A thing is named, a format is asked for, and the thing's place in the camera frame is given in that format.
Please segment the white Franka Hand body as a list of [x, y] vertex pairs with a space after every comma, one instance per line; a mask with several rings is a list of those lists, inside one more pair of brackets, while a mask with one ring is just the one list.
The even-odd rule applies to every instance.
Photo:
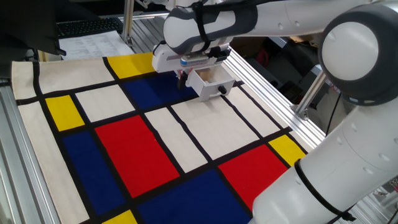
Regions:
[[204, 52], [187, 55], [176, 54], [167, 44], [159, 44], [153, 50], [152, 66], [157, 73], [208, 68], [221, 64], [230, 55], [228, 44], [213, 47]]

